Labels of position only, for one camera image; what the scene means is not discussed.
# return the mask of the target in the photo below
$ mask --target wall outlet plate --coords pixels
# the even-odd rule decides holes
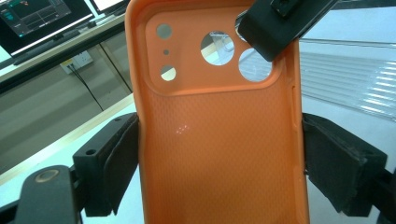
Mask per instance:
[[[81,52],[80,54],[74,56],[73,58],[62,62],[61,67],[66,72],[66,74],[71,74],[73,71],[67,67],[68,65],[73,64],[74,67],[76,68],[76,70],[78,70],[79,68],[81,68],[89,63],[92,63],[92,62],[93,62],[93,59],[92,59],[91,55],[88,53],[87,50],[85,50],[85,51]]]

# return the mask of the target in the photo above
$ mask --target monitor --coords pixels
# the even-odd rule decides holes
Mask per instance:
[[[0,45],[17,57],[92,17],[84,0],[0,0]]]
[[[112,13],[119,8],[126,7],[130,0],[90,0],[98,14]]]

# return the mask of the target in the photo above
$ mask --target transparent plastic panel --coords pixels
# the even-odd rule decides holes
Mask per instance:
[[[303,95],[396,121],[396,44],[301,40]]]

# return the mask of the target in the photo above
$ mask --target orange phone case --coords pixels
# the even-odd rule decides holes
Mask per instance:
[[[250,82],[251,46],[234,29],[248,0],[133,0],[126,13],[146,223],[308,223],[298,42]],[[172,33],[160,38],[167,24]],[[222,31],[232,59],[207,63],[204,36]],[[177,71],[161,78],[164,65]]]

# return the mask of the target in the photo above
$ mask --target cable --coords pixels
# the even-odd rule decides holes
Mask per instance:
[[[119,71],[119,69],[117,68],[117,66],[113,63],[113,61],[111,60],[111,57],[107,54],[105,48],[102,46],[102,44],[99,44],[100,48],[103,50],[103,52],[105,53],[105,55],[107,56],[107,58],[110,60],[111,64],[113,64],[113,67],[116,69],[117,73],[119,74],[120,78],[122,79],[122,81],[125,83],[126,88],[128,88],[128,90],[133,93],[133,91],[131,90],[131,88],[129,87],[128,83],[126,82],[125,78],[123,78],[121,72]]]
[[[76,67],[73,64],[69,64],[67,65],[67,68],[69,68],[74,75],[76,75],[76,77],[82,82],[82,84],[84,84],[84,86],[87,88],[87,90],[90,92],[93,100],[96,101],[96,103],[99,105],[99,107],[101,108],[102,111],[105,111],[102,106],[99,104],[98,100],[96,99],[96,97],[93,95],[92,91],[90,90],[90,88],[88,87],[87,83],[84,81],[84,79],[81,77],[81,75],[79,74],[79,72],[77,71]]]

